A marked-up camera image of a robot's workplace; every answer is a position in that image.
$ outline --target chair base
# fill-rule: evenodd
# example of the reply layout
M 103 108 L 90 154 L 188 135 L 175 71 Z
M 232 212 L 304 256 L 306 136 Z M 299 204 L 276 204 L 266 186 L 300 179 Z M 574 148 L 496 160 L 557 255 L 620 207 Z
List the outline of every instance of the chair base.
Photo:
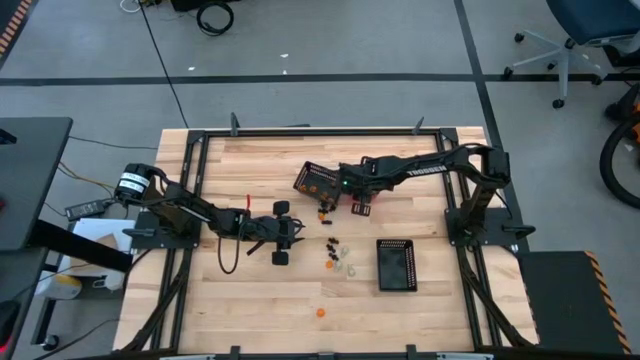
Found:
M 602 83 L 602 79 L 607 76 L 607 73 L 602 70 L 600 65 L 589 62 L 589 57 L 587 55 L 573 50 L 575 42 L 572 39 L 568 39 L 564 44 L 558 44 L 532 31 L 524 30 L 522 33 L 517 33 L 514 40 L 516 43 L 521 43 L 525 38 L 530 38 L 543 45 L 550 45 L 554 50 L 508 66 L 504 70 L 504 78 L 508 79 L 516 68 L 525 65 L 543 63 L 546 64 L 548 70 L 558 67 L 560 97 L 553 101 L 554 109 L 562 108 L 564 106 L 564 101 L 567 98 L 570 62 L 579 63 L 583 67 L 590 69 L 592 73 L 596 74 L 596 78 L 594 78 L 592 82 L 594 85 L 600 85 Z

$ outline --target black floor stripe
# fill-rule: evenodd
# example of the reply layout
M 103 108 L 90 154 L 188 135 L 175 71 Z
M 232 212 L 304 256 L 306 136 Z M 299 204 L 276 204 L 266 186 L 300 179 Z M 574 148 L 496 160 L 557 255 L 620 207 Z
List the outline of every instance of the black floor stripe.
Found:
M 571 82 L 590 82 L 590 74 L 572 74 Z M 416 82 L 557 82 L 555 74 L 514 74 L 509 80 L 502 75 L 483 74 L 317 74 L 317 75 L 229 75 L 229 76 L 176 76 L 173 84 L 260 84 L 300 82 L 367 82 L 367 81 L 416 81 Z M 640 81 L 640 74 L 610 74 L 605 81 Z M 96 77 L 96 78 L 0 78 L 0 86 L 101 86 L 101 85 L 160 85 L 167 84 L 165 77 Z

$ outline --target small black container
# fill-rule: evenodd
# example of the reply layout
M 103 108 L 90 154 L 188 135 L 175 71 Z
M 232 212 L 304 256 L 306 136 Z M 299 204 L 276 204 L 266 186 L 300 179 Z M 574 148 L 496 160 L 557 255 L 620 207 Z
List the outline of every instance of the small black container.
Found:
M 327 204 L 337 204 L 340 185 L 337 171 L 307 161 L 300 169 L 293 188 Z
M 378 239 L 380 291 L 418 291 L 413 241 Z

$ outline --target small toy part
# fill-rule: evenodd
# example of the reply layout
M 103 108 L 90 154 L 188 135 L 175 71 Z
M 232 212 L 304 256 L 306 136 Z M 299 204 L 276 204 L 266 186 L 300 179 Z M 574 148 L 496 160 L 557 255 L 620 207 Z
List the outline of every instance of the small toy part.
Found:
M 349 277 L 354 277 L 356 276 L 356 269 L 353 268 L 353 265 L 349 264 L 347 265 L 347 275 Z

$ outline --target black desk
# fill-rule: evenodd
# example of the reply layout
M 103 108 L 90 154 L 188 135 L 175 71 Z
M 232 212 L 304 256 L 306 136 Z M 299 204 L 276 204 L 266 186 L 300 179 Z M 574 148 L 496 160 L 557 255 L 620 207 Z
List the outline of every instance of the black desk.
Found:
M 17 138 L 0 145 L 0 301 L 12 299 L 40 276 L 49 249 L 126 272 L 131 255 L 89 241 L 39 220 L 69 137 L 69 118 L 0 118 L 0 129 Z M 11 358 L 34 288 L 15 300 L 20 312 L 0 360 Z

